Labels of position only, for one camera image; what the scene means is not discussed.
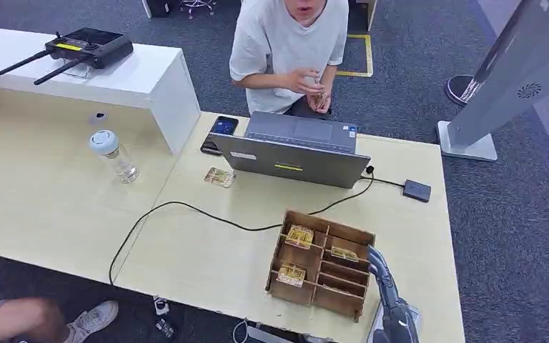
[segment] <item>smartphone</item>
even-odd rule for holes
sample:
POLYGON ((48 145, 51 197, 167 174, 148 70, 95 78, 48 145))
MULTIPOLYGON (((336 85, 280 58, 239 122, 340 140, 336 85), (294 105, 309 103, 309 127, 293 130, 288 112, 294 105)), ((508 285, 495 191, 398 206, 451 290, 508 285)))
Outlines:
MULTIPOLYGON (((210 132, 214 132, 216 134, 233 134, 238 124, 239 119, 229 118, 227 116, 218 116, 210 132)), ((201 145, 201 152, 216 156, 222 155, 216 144, 209 139, 209 136, 205 137, 205 141, 203 141, 203 144, 201 145)))

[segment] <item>clear plastic bottle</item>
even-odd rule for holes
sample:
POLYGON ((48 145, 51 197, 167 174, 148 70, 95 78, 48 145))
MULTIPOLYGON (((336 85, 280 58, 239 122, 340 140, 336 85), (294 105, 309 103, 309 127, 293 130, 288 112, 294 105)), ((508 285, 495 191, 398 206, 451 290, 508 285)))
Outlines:
POLYGON ((119 139, 110 130, 100 130, 89 139, 89 147, 98 153, 121 178, 121 182, 128 184, 139 176, 136 168, 119 139))

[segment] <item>robotic arm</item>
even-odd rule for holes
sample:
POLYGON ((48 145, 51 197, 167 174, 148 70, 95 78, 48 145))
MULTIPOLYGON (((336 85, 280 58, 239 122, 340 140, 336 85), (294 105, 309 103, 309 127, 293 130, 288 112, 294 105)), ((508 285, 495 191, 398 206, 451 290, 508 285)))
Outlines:
POLYGON ((407 302, 399 297, 397 285, 384 257, 374 247, 369 247, 367 259, 370 262, 370 273, 374 274, 380 288, 384 308, 384 330, 374 333, 372 343, 419 343, 411 310, 407 302))

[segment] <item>floor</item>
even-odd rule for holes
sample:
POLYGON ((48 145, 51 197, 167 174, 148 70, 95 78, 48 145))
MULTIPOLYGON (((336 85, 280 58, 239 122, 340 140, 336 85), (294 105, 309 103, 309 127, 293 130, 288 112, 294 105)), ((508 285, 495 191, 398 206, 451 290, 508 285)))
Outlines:
MULTIPOLYGON (((508 6, 493 0, 379 0, 371 32, 374 76, 336 79, 335 118, 368 134, 435 141, 437 121, 460 110, 442 91, 446 79, 480 63, 493 41, 486 24, 491 20, 499 28, 503 14, 512 11, 510 2, 516 0, 508 6), (499 17, 492 15, 496 6, 505 9, 499 17)), ((182 47, 201 108, 246 115, 244 92, 231 86, 227 64, 238 11, 238 1, 221 1, 215 16, 204 12, 189 20, 176 11, 150 20, 139 0, 0 0, 0 28, 53 33, 93 26, 128 33, 137 43, 182 47)), ((349 44, 347 55, 364 54, 362 49, 349 44)), ((493 134, 497 162, 443 160, 467 342, 549 342, 544 104, 493 134)), ((70 320, 102 299, 124 304, 121 318, 88 343, 164 342, 147 328, 149 297, 0 258, 0 298, 29 295, 58 299, 70 320)), ((231 342, 237 321, 179 304, 172 315, 178 342, 231 342)))

